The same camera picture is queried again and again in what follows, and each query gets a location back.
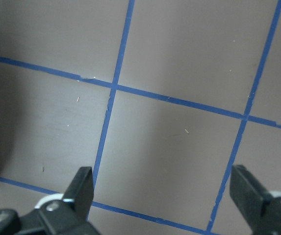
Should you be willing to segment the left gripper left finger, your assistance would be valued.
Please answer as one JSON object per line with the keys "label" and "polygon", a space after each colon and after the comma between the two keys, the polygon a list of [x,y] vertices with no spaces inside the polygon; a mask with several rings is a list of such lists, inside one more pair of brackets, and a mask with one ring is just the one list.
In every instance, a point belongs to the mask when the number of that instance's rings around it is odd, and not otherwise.
{"label": "left gripper left finger", "polygon": [[93,197],[92,168],[80,167],[64,193],[43,197],[28,214],[0,209],[0,235],[97,235],[87,221]]}

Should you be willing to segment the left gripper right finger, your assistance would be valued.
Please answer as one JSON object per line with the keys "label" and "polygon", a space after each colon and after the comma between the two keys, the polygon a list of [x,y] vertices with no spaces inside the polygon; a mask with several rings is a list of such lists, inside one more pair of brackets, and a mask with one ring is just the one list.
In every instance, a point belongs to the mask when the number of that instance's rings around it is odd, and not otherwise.
{"label": "left gripper right finger", "polygon": [[281,191],[269,191],[243,165],[233,165],[230,197],[253,235],[281,235]]}

